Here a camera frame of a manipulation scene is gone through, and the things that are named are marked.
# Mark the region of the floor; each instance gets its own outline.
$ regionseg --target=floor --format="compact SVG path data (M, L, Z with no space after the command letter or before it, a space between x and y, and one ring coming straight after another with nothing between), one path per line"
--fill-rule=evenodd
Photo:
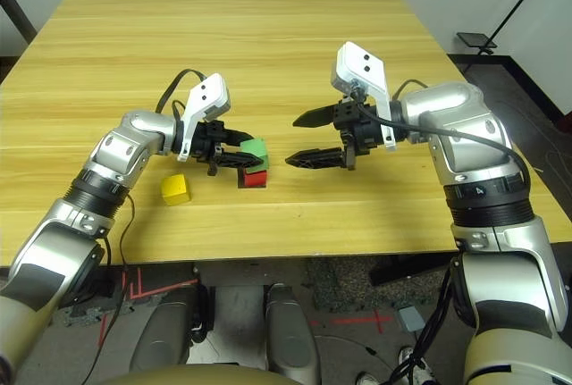
M505 122L510 136L572 217L572 137L555 130L502 67L476 65L467 78L484 91L487 104ZM554 247L566 282L572 274L571 245ZM414 305L428 318L442 272L372 289L367 272L380 260L379 257L354 256L318 262L296 258L196 264L202 281L221 289L220 300L217 300L220 306L229 305L236 297L249 308L245 308L242 316L231 314L230 308L220 308L226 314L218 315L209 340L191 349L190 361L215 356L222 362L240 359L243 364L257 365L263 344L262 311L258 310L263 286L282 281L293 287L315 332L324 385L350 385L364 370L380 380L385 379L390 366L396 364L400 347L414 342L414 336L402 330L396 308ZM191 268L189 264L169 267L167 274L175 281L184 280ZM156 275L164 278L164 273ZM159 299L160 295L142 297L126 307L105 343L89 383L127 372L139 334ZM101 306L93 305L74 321L66 312L58 312L21 368L16 384L80 383L96 353L104 318L108 318L112 307L109 303L105 307L103 302ZM223 332L227 330L232 330L234 352L225 354L215 349L228 347L224 340L229 339L229 333ZM472 330L459 321L451 309L426 355L442 385L462 383L464 355L471 334ZM571 330L567 330L565 336L570 343Z

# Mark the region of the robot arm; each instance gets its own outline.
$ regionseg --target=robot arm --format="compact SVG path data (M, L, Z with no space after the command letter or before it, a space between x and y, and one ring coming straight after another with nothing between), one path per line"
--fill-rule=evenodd
M394 141L406 138L426 142L460 250L451 265L454 304L459 317L476 328L465 383L572 383L566 361L572 350L558 335L568 317L567 294L543 221L528 200L526 165L509 150L506 130L483 93L451 82L390 101L382 61L352 43L338 52L333 72L342 100L302 114L294 125L333 123L343 150L301 151L286 162L352 170L356 156L378 145L393 150ZM366 104L367 94L375 105Z
M107 236L152 155L173 152L183 162L195 157L209 163L213 175L217 166L261 163L253 155L223 151L222 143L238 146L252 139L215 120L229 109L224 80L213 74L190 91L180 120L135 111L101 139L66 195L54 202L22 246L0 290L0 383L12 383L54 310L83 290L104 254L96 239Z

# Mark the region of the green cube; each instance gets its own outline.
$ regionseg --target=green cube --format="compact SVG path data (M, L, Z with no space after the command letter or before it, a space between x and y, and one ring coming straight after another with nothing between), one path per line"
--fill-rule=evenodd
M252 168L247 168L246 173L254 173L266 171L268 169L268 152L266 151L266 143L262 138L249 139L240 143L240 151L243 153L251 153L265 162Z

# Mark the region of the power cord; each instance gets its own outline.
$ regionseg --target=power cord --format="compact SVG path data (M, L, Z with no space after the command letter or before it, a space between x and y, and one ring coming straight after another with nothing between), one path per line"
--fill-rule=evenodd
M393 96L391 97L392 101L397 101L401 95L401 92L403 91L403 89L411 83L415 83L418 86L421 86L422 88L428 88L429 86L427 86L423 81L419 81L418 79L409 79L409 80L405 80L403 81L403 84L401 84L400 88L398 88L395 93L393 94Z
M421 359L427 352L427 349L433 344L437 333L441 329L443 322L447 317L451 297L450 269L447 269L441 284L437 306L427 321L427 324L421 331L421 334L413 347L413 352L407 360L393 370L390 378L381 385L392 385L406 376L408 377L409 385L413 385L413 370L416 366L424 367Z
M198 77L198 79L201 81L206 80L206 75L203 74L201 71L192 70L190 68L188 68L186 70L182 70L181 72L179 72L177 74L177 76L174 78L174 80L171 81L171 84L167 87L165 92L159 98L159 102L157 102L157 107L155 108L156 113L160 114L163 111L163 108L167 104L167 101L169 100L169 98L171 97L172 92L175 91L175 89L177 88L177 86L181 82L182 78L185 75L187 75L189 72L192 72L193 74L195 74Z
M183 112L186 110L186 107L185 104L181 102L179 99L173 99L173 101L171 102L172 116L175 118L176 121L179 121L181 119L181 113L179 112L177 105L182 108Z
M409 82L419 82L418 80L407 80L405 83L401 85L398 89L400 92ZM522 172L522 179L525 184L526 190L530 190L530 173L528 172L528 167L526 166L525 161L523 158L512 148L499 144L498 142L491 141L487 138L478 137L477 135L471 135L465 132L457 132L455 130L446 130L446 129L436 129L436 128L426 128L423 126L416 126L413 124L402 123L399 121L391 121L383 119L377 115L371 114L364 106L364 102L366 101L366 94L360 88L357 88L354 92L352 92L352 97L357 99L357 109L368 119L371 121L376 121L381 123L383 126L388 126L394 129L401 129L401 130L408 130L408 131L415 131L415 132L423 132L423 133L430 133L432 135L438 135L441 137L451 137L451 138L463 138L468 139L469 141L477 142L480 144L484 144L486 146L490 146L492 148L496 148L500 150L505 155L511 157L518 166L518 169Z
M127 288L130 285L129 265L125 261L125 255L123 254L123 240L125 239L125 235L127 233L127 230L129 230L129 227L131 226L131 224L135 220L135 202L133 201L133 197L131 197L131 195L127 195L127 198L130 200L130 203L131 203L131 218L130 218L129 222L127 223L127 225L125 226L125 229L123 229L122 235L119 239L119 252L122 256L122 265L123 265L123 271L122 272L125 275L125 282L123 283L122 292L121 292L120 297L117 300L117 304L115 306L114 316L112 316L111 321L109 322L109 326L107 327L107 330L105 331L105 334L104 334L103 338L101 339L101 342L99 343L99 348L97 349L96 356L93 360L93 363L91 364L91 367L89 368L88 374L86 375L86 378L83 380L81 385L85 385L88 382L89 377L91 376L91 373L96 368L97 361L99 360L99 356L101 355L101 351L104 347L105 341L107 340L107 336L109 335L109 332L111 331L111 329L115 325L117 318L119 318L119 314L121 313L121 310L122 310L123 299L127 295ZM110 255L108 256L108 262L111 262L111 260L109 259L111 257L111 249L109 249L109 254Z
M111 267L111 245L109 244L109 238L104 238L105 242L105 251L107 253L107 271L109 272L109 268Z
M315 339L330 339L330 340L339 340L340 342L348 342L358 347L362 347L370 356L379 360L387 369L391 371L391 366L379 356L377 351L368 345L364 345L363 343L359 343L357 340L344 338L342 336L334 336L332 334L316 334L314 336Z

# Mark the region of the red cube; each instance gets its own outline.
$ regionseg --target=red cube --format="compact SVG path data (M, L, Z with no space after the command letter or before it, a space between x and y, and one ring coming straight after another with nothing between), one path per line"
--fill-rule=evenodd
M246 173L242 171L242 178L244 179L244 187L265 187L266 186L266 171Z

